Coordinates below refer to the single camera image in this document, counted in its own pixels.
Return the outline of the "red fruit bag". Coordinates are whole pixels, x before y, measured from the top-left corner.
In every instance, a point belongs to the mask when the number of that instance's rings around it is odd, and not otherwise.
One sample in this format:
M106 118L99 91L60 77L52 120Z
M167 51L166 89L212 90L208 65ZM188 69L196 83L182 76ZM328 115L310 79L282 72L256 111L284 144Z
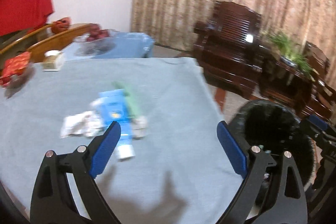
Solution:
M110 51L114 47L114 37L117 31L114 29L101 29L98 24L91 24L89 32L77 36L74 39L78 49L76 56L96 56Z

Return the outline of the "green potted plant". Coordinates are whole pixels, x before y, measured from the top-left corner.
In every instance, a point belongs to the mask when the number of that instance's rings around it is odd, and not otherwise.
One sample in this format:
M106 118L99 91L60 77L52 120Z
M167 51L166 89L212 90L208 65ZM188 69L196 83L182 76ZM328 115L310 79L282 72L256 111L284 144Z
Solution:
M270 45L270 50L276 60L288 61L289 64L294 64L294 67L304 76L310 78L312 68L308 64L307 58L301 53L299 44L282 31L265 32L264 38Z

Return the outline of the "white paper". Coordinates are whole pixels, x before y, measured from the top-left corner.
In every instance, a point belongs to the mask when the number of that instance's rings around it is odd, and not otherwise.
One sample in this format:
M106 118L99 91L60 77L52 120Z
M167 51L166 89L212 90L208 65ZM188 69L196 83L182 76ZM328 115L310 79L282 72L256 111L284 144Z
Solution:
M103 129L104 123L101 117L95 111L85 111L64 118L60 130L60 138L63 139L69 136L92 138L102 132Z

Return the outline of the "dark wooden side table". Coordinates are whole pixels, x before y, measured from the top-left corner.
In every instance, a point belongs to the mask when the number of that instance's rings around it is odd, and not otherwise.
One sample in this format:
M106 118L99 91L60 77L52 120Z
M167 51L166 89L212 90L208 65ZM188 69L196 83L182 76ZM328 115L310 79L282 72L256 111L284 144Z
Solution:
M310 100L312 87L312 80L297 67L291 67L273 56L264 59L259 78L259 89L263 97L300 113Z

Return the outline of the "blue white tube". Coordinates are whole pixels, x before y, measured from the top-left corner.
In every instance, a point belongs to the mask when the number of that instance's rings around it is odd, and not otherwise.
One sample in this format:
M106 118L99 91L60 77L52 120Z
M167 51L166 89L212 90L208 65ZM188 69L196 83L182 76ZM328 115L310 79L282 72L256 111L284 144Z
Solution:
M93 101L91 105L99 113L106 128L113 121L120 124L121 136L115 149L116 157L120 161L134 157L135 152L132 146L133 133L124 90L115 89L100 92L98 99Z

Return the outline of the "small white jar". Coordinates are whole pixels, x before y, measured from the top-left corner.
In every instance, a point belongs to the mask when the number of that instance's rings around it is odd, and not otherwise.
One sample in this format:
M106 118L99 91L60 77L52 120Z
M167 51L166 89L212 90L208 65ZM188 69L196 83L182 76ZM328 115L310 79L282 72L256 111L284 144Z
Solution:
M42 62L42 68L45 72L57 72L60 71L64 65L65 57L64 53L60 50L50 50L45 53L45 57Z

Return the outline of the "blue plastic bag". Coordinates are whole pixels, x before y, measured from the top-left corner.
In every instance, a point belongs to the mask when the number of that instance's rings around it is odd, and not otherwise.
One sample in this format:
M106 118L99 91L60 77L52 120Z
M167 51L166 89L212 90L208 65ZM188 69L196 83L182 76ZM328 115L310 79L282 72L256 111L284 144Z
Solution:
M101 44L74 40L63 49L67 61L83 59L133 59L153 55L154 39L139 32L112 32Z

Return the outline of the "red cloth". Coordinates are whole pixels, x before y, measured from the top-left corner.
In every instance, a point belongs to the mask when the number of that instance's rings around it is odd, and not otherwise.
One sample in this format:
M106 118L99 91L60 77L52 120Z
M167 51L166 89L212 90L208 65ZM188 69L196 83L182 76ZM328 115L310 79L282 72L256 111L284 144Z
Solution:
M1 0L1 35L42 26L53 12L52 0Z

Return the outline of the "red snack packet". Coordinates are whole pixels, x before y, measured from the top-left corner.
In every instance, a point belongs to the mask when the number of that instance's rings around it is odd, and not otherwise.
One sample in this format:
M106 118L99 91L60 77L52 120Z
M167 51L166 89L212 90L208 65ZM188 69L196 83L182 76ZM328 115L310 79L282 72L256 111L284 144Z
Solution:
M18 88L29 80L33 72L34 66L31 62L30 52L23 52L7 59L1 73L1 87Z

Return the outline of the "light blue table cloth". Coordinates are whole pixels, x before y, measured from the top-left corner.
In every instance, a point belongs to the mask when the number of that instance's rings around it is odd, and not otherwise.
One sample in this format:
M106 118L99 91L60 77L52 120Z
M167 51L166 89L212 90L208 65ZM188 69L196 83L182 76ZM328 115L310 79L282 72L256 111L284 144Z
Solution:
M36 68L1 91L1 182L31 222L215 223L242 183L191 58Z

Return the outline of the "wooden chair back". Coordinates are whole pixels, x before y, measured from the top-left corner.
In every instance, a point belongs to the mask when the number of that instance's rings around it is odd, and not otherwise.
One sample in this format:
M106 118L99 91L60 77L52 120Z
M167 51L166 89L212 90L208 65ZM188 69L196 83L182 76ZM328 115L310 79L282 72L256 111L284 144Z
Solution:
M76 23L58 34L51 31L51 25L31 31L29 29L1 36L1 68L5 61L25 51L31 53L31 61L40 63L49 50L62 50L70 45L74 38L89 31L89 23Z

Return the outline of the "black lined trash bin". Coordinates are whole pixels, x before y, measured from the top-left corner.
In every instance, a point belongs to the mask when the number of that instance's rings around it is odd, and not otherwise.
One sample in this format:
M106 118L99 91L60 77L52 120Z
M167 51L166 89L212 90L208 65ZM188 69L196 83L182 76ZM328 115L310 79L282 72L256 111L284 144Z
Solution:
M272 156L288 151L297 165L297 147L300 143L298 128L300 119L289 108L267 100L253 100L242 106L228 124L230 133L243 138L250 146L258 146ZM256 216L269 188L270 171L248 217ZM304 187L305 197L309 187Z

